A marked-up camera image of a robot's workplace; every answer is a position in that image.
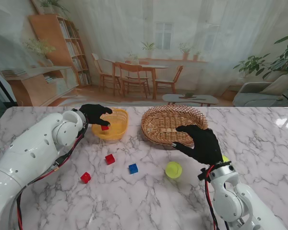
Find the tennis ball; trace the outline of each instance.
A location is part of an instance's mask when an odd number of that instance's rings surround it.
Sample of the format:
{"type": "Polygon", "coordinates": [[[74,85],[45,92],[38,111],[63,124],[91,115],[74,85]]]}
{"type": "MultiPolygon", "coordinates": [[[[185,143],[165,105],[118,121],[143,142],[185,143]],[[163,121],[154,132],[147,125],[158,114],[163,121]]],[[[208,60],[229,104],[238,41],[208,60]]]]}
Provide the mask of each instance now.
{"type": "Polygon", "coordinates": [[[224,162],[229,161],[229,159],[228,159],[226,156],[224,156],[224,155],[222,155],[222,158],[223,158],[223,161],[224,161],[224,162]]]}

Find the plastic basket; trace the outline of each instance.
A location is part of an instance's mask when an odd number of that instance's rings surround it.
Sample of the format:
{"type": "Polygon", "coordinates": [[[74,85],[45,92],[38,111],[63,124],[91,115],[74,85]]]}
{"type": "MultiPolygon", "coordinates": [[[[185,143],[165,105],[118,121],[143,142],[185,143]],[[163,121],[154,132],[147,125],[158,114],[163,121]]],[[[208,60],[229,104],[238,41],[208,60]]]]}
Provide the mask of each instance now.
{"type": "Polygon", "coordinates": [[[92,132],[103,140],[119,140],[128,127],[128,113],[123,109],[113,109],[112,114],[103,114],[100,118],[109,121],[108,130],[101,130],[100,125],[92,125],[92,132]]]}

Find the woven basket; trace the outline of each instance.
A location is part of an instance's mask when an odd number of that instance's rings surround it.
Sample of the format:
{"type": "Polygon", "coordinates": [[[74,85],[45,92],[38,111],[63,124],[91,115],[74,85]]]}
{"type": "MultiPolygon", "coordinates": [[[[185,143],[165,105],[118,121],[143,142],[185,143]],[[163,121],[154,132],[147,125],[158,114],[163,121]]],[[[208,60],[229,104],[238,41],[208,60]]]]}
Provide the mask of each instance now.
{"type": "Polygon", "coordinates": [[[174,141],[184,145],[193,143],[185,132],[177,132],[178,126],[197,125],[207,129],[205,116],[198,110],[185,105],[164,105],[149,109],[142,117],[142,131],[153,143],[170,145],[174,141]]]}

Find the window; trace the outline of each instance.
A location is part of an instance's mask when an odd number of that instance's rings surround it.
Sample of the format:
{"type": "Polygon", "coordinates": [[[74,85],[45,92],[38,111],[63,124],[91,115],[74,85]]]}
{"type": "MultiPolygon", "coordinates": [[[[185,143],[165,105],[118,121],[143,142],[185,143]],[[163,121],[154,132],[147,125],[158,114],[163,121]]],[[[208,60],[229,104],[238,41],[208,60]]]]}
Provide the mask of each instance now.
{"type": "Polygon", "coordinates": [[[172,23],[156,23],[155,44],[157,49],[170,50],[172,28],[172,23]]]}

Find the coffee table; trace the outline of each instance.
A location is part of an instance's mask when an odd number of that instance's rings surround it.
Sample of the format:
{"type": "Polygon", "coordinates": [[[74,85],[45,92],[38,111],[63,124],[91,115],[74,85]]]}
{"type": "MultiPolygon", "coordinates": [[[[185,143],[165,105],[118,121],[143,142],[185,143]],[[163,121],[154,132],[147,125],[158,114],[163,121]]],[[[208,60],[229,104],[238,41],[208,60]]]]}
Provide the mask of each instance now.
{"type": "Polygon", "coordinates": [[[211,104],[218,104],[219,100],[211,95],[193,95],[191,98],[183,98],[182,94],[164,94],[162,99],[168,104],[175,104],[178,102],[193,102],[199,103],[201,106],[206,104],[209,107],[211,104]]]}

